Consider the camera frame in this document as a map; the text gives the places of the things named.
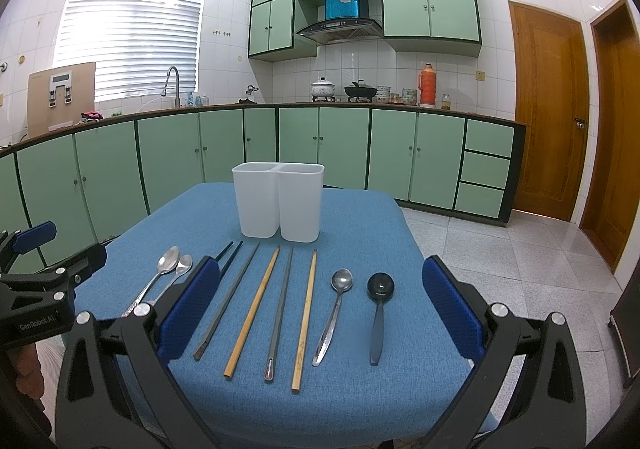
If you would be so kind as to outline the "person's left hand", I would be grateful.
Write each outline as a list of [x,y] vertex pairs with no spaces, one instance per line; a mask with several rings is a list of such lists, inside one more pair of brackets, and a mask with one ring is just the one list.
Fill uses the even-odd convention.
[[34,400],[43,396],[44,382],[35,344],[28,344],[8,351],[16,371],[15,385],[23,395]]

